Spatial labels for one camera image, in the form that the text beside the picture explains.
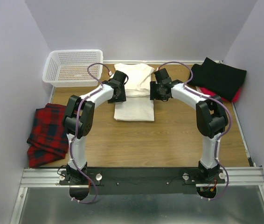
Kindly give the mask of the white t shirt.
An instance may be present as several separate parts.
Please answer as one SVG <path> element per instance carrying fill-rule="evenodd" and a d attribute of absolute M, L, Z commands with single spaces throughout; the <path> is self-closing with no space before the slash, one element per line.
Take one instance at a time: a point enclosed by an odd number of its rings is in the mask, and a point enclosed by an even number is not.
<path fill-rule="evenodd" d="M 150 82 L 154 68 L 147 64 L 114 65 L 116 71 L 128 76 L 125 84 L 126 101 L 115 104 L 114 119 L 116 121 L 154 121 L 154 104 L 150 99 Z"/>

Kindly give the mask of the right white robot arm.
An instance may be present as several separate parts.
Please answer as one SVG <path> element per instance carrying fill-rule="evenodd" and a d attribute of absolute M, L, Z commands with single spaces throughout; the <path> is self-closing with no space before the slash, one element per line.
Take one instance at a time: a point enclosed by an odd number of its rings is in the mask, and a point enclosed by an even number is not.
<path fill-rule="evenodd" d="M 196 113 L 196 126 L 202 135 L 202 156 L 194 168 L 195 179 L 203 183 L 212 180 L 219 172 L 219 148 L 222 135 L 229 121 L 227 108 L 220 97 L 199 93 L 180 80 L 172 80 L 165 68 L 154 72 L 155 81 L 150 82 L 150 99 L 168 101 L 177 99 Z"/>

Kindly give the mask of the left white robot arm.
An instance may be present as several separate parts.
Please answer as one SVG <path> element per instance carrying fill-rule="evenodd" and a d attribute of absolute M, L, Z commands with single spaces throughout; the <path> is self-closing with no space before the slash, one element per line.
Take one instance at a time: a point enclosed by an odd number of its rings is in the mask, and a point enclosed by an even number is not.
<path fill-rule="evenodd" d="M 86 174 L 85 145 L 86 136 L 93 125 L 95 109 L 104 102 L 125 102 L 127 81 L 128 76 L 117 70 L 109 80 L 103 81 L 91 92 L 81 96 L 72 95 L 69 98 L 62 119 L 62 125 L 69 141 L 69 161 L 66 166 L 69 181 L 82 184 L 90 180 Z"/>

